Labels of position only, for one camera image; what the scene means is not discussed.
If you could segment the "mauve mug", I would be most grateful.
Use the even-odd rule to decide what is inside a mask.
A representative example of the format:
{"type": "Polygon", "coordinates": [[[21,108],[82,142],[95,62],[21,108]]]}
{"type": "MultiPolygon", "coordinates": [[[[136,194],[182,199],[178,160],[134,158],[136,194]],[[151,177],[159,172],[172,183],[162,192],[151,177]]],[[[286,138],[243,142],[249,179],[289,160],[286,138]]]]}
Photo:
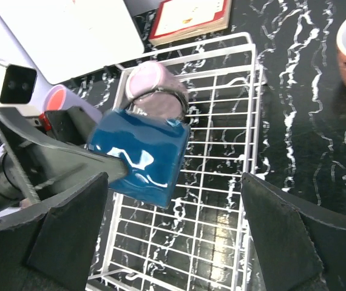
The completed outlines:
{"type": "Polygon", "coordinates": [[[157,61],[146,61],[132,70],[125,95],[122,108],[141,115],[182,120],[189,108],[186,86],[157,61]]]}

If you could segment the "dark blue mug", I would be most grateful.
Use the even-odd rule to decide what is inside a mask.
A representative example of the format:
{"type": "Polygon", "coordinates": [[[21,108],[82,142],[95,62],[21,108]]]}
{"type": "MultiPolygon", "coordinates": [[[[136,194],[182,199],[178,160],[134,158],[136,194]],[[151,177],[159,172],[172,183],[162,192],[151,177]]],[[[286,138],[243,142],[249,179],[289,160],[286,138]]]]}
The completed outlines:
{"type": "Polygon", "coordinates": [[[159,119],[128,110],[107,112],[90,134],[91,152],[120,158],[126,177],[111,189],[166,209],[172,199],[188,145],[190,126],[177,119],[159,119]]]}

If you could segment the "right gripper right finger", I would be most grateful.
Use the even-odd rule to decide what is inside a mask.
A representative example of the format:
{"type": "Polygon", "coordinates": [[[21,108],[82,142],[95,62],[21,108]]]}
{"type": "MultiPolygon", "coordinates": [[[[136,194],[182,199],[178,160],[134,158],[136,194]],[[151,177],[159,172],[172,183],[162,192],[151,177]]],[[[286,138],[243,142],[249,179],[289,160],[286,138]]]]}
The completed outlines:
{"type": "Polygon", "coordinates": [[[250,173],[242,200],[267,290],[346,290],[346,215],[250,173]]]}

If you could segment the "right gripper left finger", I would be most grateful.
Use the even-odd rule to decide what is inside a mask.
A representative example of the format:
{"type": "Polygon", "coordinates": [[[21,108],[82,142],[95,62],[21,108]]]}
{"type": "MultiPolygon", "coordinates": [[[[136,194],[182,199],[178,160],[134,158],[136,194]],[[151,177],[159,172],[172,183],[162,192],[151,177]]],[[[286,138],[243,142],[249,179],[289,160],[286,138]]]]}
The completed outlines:
{"type": "Polygon", "coordinates": [[[0,290],[84,290],[103,218],[100,173],[0,218],[0,290]]]}

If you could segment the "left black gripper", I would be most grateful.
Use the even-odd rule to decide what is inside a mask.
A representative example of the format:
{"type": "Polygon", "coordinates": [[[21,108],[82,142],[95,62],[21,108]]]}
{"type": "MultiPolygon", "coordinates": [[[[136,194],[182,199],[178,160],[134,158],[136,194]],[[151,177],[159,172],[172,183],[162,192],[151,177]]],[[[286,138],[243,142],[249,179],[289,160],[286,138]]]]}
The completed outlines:
{"type": "Polygon", "coordinates": [[[38,204],[75,191],[99,173],[112,182],[129,170],[120,158],[53,139],[17,109],[0,107],[0,211],[23,199],[38,204]]]}

